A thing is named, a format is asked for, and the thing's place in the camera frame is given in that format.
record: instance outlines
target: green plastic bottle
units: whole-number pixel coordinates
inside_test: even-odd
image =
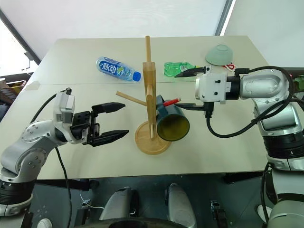
[[[164,64],[164,66],[165,66],[164,74],[168,77],[176,76],[180,72],[183,72],[188,69],[193,69],[196,67],[188,62],[178,62],[178,63],[167,62]]]

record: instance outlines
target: red object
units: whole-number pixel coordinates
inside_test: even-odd
[[[175,98],[175,99],[173,99],[173,100],[164,102],[164,103],[163,103],[163,106],[167,107],[167,106],[169,106],[169,105],[178,103],[179,101],[181,101],[180,98]]]

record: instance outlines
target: white wall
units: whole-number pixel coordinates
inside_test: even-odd
[[[58,38],[214,35],[225,0],[0,0],[43,58]]]
[[[304,0],[237,0],[225,35],[249,36],[270,65],[304,67]]]

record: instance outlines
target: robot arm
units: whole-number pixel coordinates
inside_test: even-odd
[[[70,142],[99,146],[124,137],[119,130],[99,135],[96,117],[124,107],[121,103],[95,105],[92,111],[74,114],[75,98],[71,90],[59,92],[54,105],[54,119],[32,122],[20,138],[2,154],[0,162],[0,217],[26,211],[32,199],[35,180],[55,147]]]
[[[211,66],[187,70],[176,77],[196,76],[197,73],[203,74],[196,78],[195,97],[204,102],[204,105],[175,105],[188,110],[204,111],[209,130],[220,138],[233,137],[246,130],[229,135],[215,133],[210,125],[215,102],[225,104],[226,100],[251,98],[257,118],[277,104],[277,108],[269,113],[276,112],[279,105],[292,95],[288,91],[291,80],[271,67],[242,78],[238,74],[228,76],[227,73],[211,73]],[[266,172],[266,192],[276,205],[270,215],[268,227],[301,227],[304,223],[304,137],[297,111],[293,104],[288,103],[276,115],[257,120],[248,126],[255,123],[264,139],[267,160],[272,168]]]

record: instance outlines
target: plastic bottle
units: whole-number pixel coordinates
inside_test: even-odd
[[[135,71],[133,68],[124,63],[107,57],[99,57],[96,61],[96,66],[100,72],[119,79],[128,81],[134,80],[136,82],[141,79],[141,73]]]
[[[180,72],[196,67],[188,62],[178,62],[178,63],[167,62],[165,63],[164,66],[165,66],[164,74],[169,77],[176,76]]]

